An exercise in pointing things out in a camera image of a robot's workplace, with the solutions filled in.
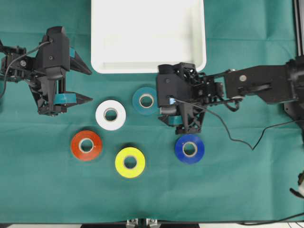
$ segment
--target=screw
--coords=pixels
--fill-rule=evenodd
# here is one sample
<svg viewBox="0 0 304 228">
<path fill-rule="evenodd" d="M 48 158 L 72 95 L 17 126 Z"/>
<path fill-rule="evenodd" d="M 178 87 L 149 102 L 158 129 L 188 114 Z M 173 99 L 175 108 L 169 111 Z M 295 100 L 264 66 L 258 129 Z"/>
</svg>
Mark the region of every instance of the screw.
<svg viewBox="0 0 304 228">
<path fill-rule="evenodd" d="M 241 76 L 239 77 L 239 80 L 240 80 L 241 82 L 245 82 L 245 81 L 247 80 L 246 75 L 241 75 Z"/>
<path fill-rule="evenodd" d="M 23 67 L 25 67 L 25 66 L 27 65 L 27 63 L 26 63 L 25 60 L 21 60 L 21 61 L 20 61 L 20 65 L 23 66 Z"/>
</svg>

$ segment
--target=white tape roll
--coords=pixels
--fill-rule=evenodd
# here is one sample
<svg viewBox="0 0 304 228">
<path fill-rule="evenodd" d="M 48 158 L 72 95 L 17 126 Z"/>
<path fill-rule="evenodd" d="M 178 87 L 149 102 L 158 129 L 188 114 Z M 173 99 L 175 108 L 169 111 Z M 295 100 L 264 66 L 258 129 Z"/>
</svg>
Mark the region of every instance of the white tape roll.
<svg viewBox="0 0 304 228">
<path fill-rule="evenodd" d="M 105 115 L 108 111 L 115 111 L 116 118 L 114 120 L 107 120 Z M 102 102 L 96 109 L 95 118 L 99 126 L 102 128 L 114 131 L 121 128 L 126 119 L 126 113 L 123 105 L 118 101 L 107 100 Z"/>
</svg>

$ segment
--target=tape roll center hole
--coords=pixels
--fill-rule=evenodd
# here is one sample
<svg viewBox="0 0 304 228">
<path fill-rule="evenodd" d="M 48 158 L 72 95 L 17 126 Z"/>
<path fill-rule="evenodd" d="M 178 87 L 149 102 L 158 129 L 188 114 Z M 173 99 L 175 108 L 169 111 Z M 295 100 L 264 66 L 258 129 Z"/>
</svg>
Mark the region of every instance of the tape roll center hole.
<svg viewBox="0 0 304 228">
<path fill-rule="evenodd" d="M 186 142 L 182 147 L 182 151 L 187 157 L 193 157 L 198 152 L 198 147 L 193 142 Z"/>
<path fill-rule="evenodd" d="M 137 160 L 133 156 L 128 156 L 124 159 L 123 164 L 127 169 L 133 169 L 137 165 Z"/>
<path fill-rule="evenodd" d="M 108 108 L 104 112 L 104 117 L 109 122 L 116 120 L 117 115 L 118 115 L 118 113 L 114 108 Z"/>
<path fill-rule="evenodd" d="M 79 149 L 82 153 L 90 153 L 93 149 L 94 143 L 91 139 L 85 138 L 79 142 Z"/>
<path fill-rule="evenodd" d="M 139 98 L 139 104 L 143 108 L 150 108 L 154 104 L 154 98 L 151 94 L 143 94 Z"/>
</svg>

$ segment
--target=robotic arm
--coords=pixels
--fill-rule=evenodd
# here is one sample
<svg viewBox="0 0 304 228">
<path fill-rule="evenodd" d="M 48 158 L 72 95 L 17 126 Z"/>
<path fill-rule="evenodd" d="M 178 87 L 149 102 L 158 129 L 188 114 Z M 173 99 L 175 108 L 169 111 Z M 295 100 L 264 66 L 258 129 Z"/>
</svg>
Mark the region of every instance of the robotic arm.
<svg viewBox="0 0 304 228">
<path fill-rule="evenodd" d="M 28 57 L 29 52 L 25 48 L 6 47 L 0 41 L 0 52 L 5 54 L 0 69 L 0 80 L 4 81 L 2 95 L 7 81 L 25 81 L 34 97 L 38 113 L 51 116 L 66 113 L 68 107 L 92 100 L 66 91 L 67 71 L 74 70 L 87 75 L 92 72 L 69 46 L 63 27 L 49 28 L 35 50 L 38 50 L 36 57 Z"/>
<path fill-rule="evenodd" d="M 225 85 L 215 81 L 221 77 Z M 286 113 L 304 129 L 304 122 L 298 121 L 304 120 L 304 56 L 281 66 L 255 66 L 210 76 L 198 73 L 193 64 L 160 65 L 156 83 L 159 119 L 176 127 L 176 134 L 201 131 L 205 111 L 191 104 L 204 108 L 220 104 L 235 112 L 246 95 L 257 95 L 267 104 L 284 103 Z"/>
</svg>

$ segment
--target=yellow tape roll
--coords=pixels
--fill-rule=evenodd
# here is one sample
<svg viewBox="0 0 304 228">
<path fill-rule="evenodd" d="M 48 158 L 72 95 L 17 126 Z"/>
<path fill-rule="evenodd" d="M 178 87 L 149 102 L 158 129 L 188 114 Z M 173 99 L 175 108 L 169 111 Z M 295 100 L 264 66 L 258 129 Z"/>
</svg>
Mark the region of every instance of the yellow tape roll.
<svg viewBox="0 0 304 228">
<path fill-rule="evenodd" d="M 124 160 L 127 157 L 134 157 L 136 159 L 135 167 L 129 169 L 125 166 Z M 146 160 L 143 153 L 134 147 L 127 147 L 122 149 L 119 151 L 115 159 L 115 167 L 117 172 L 126 178 L 138 177 L 143 172 L 145 164 Z"/>
</svg>

